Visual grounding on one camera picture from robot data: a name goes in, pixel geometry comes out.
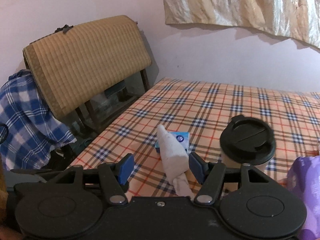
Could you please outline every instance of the metal screw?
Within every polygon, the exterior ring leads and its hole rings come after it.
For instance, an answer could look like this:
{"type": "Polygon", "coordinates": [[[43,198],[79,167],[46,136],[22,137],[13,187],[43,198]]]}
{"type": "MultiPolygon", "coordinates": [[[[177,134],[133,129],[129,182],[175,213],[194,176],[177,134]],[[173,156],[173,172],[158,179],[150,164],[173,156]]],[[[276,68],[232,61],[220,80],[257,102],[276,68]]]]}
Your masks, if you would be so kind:
{"type": "Polygon", "coordinates": [[[124,196],[121,195],[114,195],[110,197],[110,202],[114,204],[121,204],[125,201],[124,196]]]}
{"type": "Polygon", "coordinates": [[[201,204],[209,204],[212,200],[212,197],[209,195],[200,195],[197,197],[197,201],[201,204]]]}
{"type": "Polygon", "coordinates": [[[164,207],[165,206],[165,202],[159,201],[159,202],[157,202],[157,206],[158,207],[164,207]]]}

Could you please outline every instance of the blue checkered cloth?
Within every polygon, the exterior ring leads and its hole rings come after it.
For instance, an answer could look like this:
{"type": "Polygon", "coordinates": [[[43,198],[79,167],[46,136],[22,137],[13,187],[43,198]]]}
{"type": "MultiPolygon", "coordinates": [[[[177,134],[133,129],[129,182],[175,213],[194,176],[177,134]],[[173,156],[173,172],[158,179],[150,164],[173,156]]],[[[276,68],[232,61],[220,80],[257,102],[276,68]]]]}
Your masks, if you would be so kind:
{"type": "Polygon", "coordinates": [[[49,162],[50,151],[76,141],[40,97],[30,70],[10,76],[0,89],[0,123],[9,127],[0,145],[6,170],[40,169],[49,162]]]}

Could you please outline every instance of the blue soap box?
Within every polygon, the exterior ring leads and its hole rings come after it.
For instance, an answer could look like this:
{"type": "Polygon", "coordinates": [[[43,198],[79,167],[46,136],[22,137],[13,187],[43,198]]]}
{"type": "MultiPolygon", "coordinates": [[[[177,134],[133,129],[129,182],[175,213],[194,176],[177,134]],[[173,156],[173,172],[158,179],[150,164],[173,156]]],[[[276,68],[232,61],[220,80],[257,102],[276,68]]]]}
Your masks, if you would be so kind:
{"type": "MultiPolygon", "coordinates": [[[[177,141],[184,147],[186,153],[189,154],[190,134],[188,132],[169,132],[169,133],[171,133],[177,139],[177,141]]],[[[158,140],[155,144],[155,148],[156,148],[157,153],[160,153],[160,147],[159,147],[158,140]]]]}

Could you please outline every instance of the white cloth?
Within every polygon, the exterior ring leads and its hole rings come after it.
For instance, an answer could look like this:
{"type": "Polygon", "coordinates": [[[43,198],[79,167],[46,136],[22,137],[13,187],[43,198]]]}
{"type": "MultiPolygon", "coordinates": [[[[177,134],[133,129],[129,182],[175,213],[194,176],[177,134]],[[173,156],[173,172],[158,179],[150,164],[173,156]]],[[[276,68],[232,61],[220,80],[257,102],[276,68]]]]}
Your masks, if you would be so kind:
{"type": "Polygon", "coordinates": [[[163,125],[158,125],[157,137],[167,180],[173,185],[178,196],[189,196],[193,200],[194,194],[185,175],[189,169],[188,154],[176,138],[165,130],[163,125]]]}

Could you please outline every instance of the purple object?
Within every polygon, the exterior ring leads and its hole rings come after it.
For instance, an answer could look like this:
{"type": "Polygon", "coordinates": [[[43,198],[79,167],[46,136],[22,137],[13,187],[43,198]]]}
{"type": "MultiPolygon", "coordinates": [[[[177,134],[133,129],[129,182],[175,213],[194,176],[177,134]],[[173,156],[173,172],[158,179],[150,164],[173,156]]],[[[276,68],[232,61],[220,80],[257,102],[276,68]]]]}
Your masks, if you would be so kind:
{"type": "Polygon", "coordinates": [[[320,238],[320,156],[298,157],[288,171],[287,188],[307,208],[307,219],[300,240],[320,238]]]}

